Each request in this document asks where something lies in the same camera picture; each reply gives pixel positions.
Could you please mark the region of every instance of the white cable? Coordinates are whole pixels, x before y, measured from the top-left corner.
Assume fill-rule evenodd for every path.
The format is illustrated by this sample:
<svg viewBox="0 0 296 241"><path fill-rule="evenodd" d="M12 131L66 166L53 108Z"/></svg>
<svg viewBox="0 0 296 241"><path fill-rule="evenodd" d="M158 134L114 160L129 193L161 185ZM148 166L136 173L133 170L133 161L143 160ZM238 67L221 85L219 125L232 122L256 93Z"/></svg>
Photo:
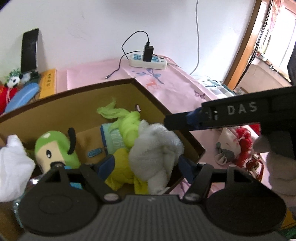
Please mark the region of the white cable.
<svg viewBox="0 0 296 241"><path fill-rule="evenodd" d="M198 5L198 0L196 1L196 5L195 5L195 19L196 19L196 30L197 30L197 64L195 69L190 73L190 75L192 75L194 71L196 71L198 65L200 64L200 33L198 31L197 5Z"/></svg>

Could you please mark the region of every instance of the pink tablecloth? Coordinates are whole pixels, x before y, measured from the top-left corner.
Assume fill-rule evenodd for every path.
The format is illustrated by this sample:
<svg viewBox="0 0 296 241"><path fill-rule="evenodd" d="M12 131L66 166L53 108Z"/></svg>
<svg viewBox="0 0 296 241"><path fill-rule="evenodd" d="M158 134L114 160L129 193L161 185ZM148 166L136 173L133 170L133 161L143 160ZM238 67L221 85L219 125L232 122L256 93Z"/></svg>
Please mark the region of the pink tablecloth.
<svg viewBox="0 0 296 241"><path fill-rule="evenodd" d="M169 63L174 63L171 59L167 57L166 59ZM152 70L130 67L127 60L123 60L120 70L105 80L105 77L117 68L118 60L107 60L59 70L57 72L57 92L132 77L149 90L172 113L191 111L200 107L202 102L217 98L211 91L177 66L169 65L164 71ZM251 128L249 129L252 137L256 139L257 134ZM225 168L214 161L214 156L217 154L215 144L220 135L219 131L193 131L192 134L206 149L201 161L209 163L215 168ZM268 172L264 171L262 182L270 187L268 176ZM179 188L187 190L188 187L187 185L183 187L180 185Z"/></svg>

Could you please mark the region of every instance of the black phone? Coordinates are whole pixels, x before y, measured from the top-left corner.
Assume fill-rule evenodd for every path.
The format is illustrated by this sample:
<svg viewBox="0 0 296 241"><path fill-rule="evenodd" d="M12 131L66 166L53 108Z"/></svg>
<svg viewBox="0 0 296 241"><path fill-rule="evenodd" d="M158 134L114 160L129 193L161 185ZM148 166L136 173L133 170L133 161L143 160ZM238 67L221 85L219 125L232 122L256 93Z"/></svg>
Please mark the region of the black phone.
<svg viewBox="0 0 296 241"><path fill-rule="evenodd" d="M37 69L37 42L39 29L25 32L22 36L21 72L27 73Z"/></svg>

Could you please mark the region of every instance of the power adapter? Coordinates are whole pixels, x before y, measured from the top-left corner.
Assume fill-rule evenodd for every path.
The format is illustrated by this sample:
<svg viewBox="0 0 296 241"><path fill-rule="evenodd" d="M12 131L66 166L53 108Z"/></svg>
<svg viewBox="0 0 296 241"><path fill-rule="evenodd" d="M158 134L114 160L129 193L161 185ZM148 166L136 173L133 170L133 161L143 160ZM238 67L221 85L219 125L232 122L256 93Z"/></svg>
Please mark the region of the power adapter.
<svg viewBox="0 0 296 241"><path fill-rule="evenodd" d="M144 47L143 61L151 62L154 48L150 46L150 42L148 41Z"/></svg>

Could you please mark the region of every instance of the yellow towel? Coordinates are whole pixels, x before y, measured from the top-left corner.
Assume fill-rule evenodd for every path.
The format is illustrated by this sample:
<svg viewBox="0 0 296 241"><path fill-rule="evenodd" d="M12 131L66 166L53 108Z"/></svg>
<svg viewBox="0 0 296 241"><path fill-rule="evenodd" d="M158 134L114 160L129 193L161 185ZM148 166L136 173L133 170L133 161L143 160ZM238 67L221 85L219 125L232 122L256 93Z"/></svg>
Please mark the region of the yellow towel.
<svg viewBox="0 0 296 241"><path fill-rule="evenodd" d="M128 163L128 150L125 148L118 149L114 154L115 167L105 183L117 191L125 183L134 184L135 194L149 194L147 182L139 180L132 172Z"/></svg>

